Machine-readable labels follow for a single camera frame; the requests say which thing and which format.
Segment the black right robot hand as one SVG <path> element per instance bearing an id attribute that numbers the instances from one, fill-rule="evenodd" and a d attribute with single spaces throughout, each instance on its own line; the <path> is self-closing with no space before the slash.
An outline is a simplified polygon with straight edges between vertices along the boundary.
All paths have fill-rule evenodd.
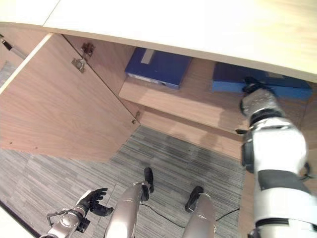
<path id="1" fill-rule="evenodd" d="M 244 82 L 245 86 L 242 88 L 242 91 L 245 93 L 245 95 L 249 95 L 259 89 L 264 89 L 275 95 L 275 92 L 270 87 L 253 77 L 245 77 Z"/>

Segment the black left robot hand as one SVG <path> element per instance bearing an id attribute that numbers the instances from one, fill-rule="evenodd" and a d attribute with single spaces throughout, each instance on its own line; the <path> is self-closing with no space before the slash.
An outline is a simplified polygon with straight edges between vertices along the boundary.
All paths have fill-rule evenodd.
<path id="1" fill-rule="evenodd" d="M 113 211 L 113 207 L 105 207 L 100 204 L 100 201 L 103 200 L 104 196 L 106 196 L 107 188 L 99 188 L 94 191 L 87 190 L 77 201 L 75 207 L 81 208 L 85 215 L 88 212 L 92 212 L 93 214 L 101 217 L 109 216 Z"/>

